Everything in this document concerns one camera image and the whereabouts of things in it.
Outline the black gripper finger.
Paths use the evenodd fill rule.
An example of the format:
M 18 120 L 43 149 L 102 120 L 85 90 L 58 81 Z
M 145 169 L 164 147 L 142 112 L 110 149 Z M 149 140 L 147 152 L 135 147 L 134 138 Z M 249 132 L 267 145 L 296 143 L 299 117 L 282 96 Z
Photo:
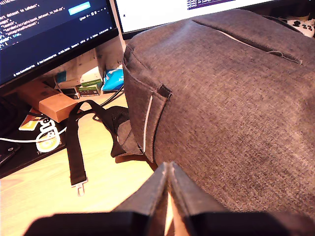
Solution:
M 115 209 L 115 213 L 144 217 L 165 217 L 167 213 L 167 181 L 169 164 L 162 163 L 154 173 Z
M 228 212 L 228 209 L 204 192 L 175 162 L 169 163 L 169 187 L 181 216 Z

